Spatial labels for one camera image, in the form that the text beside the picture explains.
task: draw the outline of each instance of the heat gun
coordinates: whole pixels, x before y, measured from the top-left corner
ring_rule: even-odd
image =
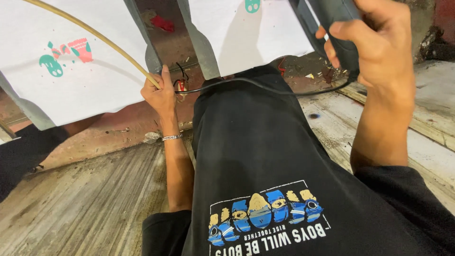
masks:
[[[289,0],[297,19],[302,25],[313,49],[327,58],[324,50],[325,39],[315,37],[319,20],[335,48],[341,67],[350,72],[359,69],[359,52],[351,41],[340,40],[329,33],[330,26],[335,21],[360,20],[359,11],[352,0]]]

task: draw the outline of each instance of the wooden floor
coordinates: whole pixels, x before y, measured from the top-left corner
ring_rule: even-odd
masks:
[[[140,255],[142,221],[168,209],[163,148],[28,176],[0,204],[0,255]]]
[[[452,85],[435,87],[452,90]],[[305,115],[317,114],[307,120],[330,157],[348,171],[364,100],[356,86],[343,91],[346,96],[331,92],[299,99]],[[449,143],[454,108],[438,107],[440,96],[426,90],[418,91],[417,103],[425,104],[418,110],[434,119],[415,112],[408,130],[409,165],[455,213],[455,153]],[[453,95],[446,92],[444,100],[452,102]],[[192,155],[191,131],[184,138]],[[163,150],[162,142],[140,144],[26,177],[0,204],[0,255],[140,255],[142,221],[168,210]]]

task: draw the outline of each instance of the hand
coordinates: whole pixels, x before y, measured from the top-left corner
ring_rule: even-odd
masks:
[[[412,100],[415,77],[411,53],[410,11],[407,5],[392,0],[354,0],[364,12],[364,21],[334,22],[332,36],[354,42],[359,51],[359,82],[385,97]],[[326,34],[320,27],[317,38]],[[327,57],[335,68],[340,62],[332,43],[325,43]]]
[[[156,110],[160,118],[174,116],[177,99],[172,86],[169,68],[163,65],[161,76],[151,73],[150,75],[158,82],[161,89],[158,90],[152,82],[146,79],[144,88],[141,89],[141,95]]]

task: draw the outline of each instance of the person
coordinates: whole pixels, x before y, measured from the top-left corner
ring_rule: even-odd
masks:
[[[27,173],[33,173],[66,139],[87,129],[102,114],[44,131],[30,124],[16,132],[17,139],[0,145],[0,203]]]
[[[362,20],[330,27],[357,46],[359,81],[368,87],[353,175],[329,158],[296,97],[239,81],[203,90],[194,105],[195,171],[179,138],[169,69],[153,75],[160,90],[145,82],[141,93],[162,125],[170,212],[144,220],[144,255],[455,254],[455,217],[407,167],[415,97],[409,8],[355,2],[372,28]],[[339,67],[330,41],[325,50]],[[291,91],[270,67],[235,76]]]

